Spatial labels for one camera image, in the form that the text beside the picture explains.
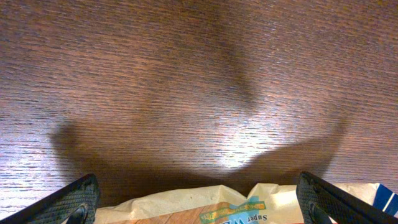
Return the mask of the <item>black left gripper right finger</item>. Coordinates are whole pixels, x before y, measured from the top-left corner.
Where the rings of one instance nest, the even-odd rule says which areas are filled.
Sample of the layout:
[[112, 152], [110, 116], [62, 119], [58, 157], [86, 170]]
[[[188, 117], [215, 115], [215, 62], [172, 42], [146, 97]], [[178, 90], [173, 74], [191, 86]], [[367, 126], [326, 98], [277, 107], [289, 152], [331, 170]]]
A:
[[296, 196], [303, 222], [393, 223], [397, 218], [369, 205], [310, 172], [301, 172]]

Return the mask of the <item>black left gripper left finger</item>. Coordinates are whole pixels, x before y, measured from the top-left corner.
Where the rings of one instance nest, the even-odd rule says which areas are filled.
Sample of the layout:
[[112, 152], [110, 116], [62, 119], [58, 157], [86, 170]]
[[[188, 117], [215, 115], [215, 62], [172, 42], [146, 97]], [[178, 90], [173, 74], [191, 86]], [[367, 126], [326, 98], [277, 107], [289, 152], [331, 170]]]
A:
[[1, 224], [93, 224], [100, 200], [94, 174], [88, 174], [25, 209], [1, 220]]

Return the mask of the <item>beige chips bag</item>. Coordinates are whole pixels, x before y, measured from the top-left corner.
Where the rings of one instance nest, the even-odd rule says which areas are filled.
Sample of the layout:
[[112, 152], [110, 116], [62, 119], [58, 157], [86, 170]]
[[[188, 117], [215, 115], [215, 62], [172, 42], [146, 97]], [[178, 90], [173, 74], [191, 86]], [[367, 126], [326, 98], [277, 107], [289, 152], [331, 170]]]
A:
[[[397, 218], [397, 194], [382, 184], [334, 186]], [[247, 196], [224, 185], [171, 190], [99, 208], [95, 223], [304, 223], [296, 188], [257, 184]]]

